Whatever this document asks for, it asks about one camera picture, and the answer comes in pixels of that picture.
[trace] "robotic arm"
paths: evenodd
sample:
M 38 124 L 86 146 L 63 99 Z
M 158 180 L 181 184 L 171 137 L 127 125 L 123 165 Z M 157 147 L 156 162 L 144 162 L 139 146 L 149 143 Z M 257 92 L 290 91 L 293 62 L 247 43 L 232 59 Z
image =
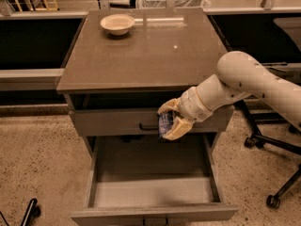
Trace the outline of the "robotic arm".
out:
M 267 71 L 244 52 L 229 52 L 217 63 L 217 75 L 185 91 L 180 98 L 163 104 L 158 114 L 174 112 L 173 125 L 163 138 L 174 140 L 203 122 L 223 105 L 254 95 L 301 130 L 301 88 Z

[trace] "drawer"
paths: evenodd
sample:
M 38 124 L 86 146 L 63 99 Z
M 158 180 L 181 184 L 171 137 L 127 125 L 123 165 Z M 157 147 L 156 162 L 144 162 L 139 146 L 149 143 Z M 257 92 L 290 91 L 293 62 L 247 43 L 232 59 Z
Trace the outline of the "drawer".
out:
M 158 133 L 158 108 L 74 110 L 71 119 L 79 136 L 149 135 Z M 217 109 L 203 123 L 196 123 L 192 133 L 225 131 L 233 106 Z
M 121 142 L 97 137 L 78 225 L 147 225 L 227 220 L 206 134 L 159 143 L 155 135 Z

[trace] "black cable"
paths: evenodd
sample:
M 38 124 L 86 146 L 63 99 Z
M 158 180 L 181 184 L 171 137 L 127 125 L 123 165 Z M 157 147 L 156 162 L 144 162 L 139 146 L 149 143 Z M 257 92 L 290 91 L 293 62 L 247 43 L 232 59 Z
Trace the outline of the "black cable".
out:
M 4 217 L 4 215 L 2 214 L 2 212 L 0 211 L 0 215 L 3 219 L 3 221 L 7 224 L 7 226 L 9 226 L 8 222 L 6 221 L 6 218 Z

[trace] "gray tabletop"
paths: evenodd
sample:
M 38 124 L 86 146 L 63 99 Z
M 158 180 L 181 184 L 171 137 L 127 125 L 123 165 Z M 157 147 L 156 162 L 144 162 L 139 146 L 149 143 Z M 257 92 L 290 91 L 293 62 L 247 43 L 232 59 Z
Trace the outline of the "gray tabletop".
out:
M 100 27 L 103 17 L 117 13 L 135 18 L 119 37 Z M 215 73 L 226 52 L 199 8 L 91 11 L 57 91 L 185 89 Z

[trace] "chair leg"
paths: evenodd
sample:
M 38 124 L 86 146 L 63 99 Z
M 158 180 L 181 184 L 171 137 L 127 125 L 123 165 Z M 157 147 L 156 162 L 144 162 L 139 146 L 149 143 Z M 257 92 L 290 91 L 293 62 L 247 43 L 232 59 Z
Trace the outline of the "chair leg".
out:
M 290 180 L 278 191 L 277 194 L 269 195 L 266 199 L 266 205 L 273 209 L 280 207 L 280 197 L 286 193 L 287 190 L 301 177 L 301 164 L 299 164 L 299 170 L 290 178 Z

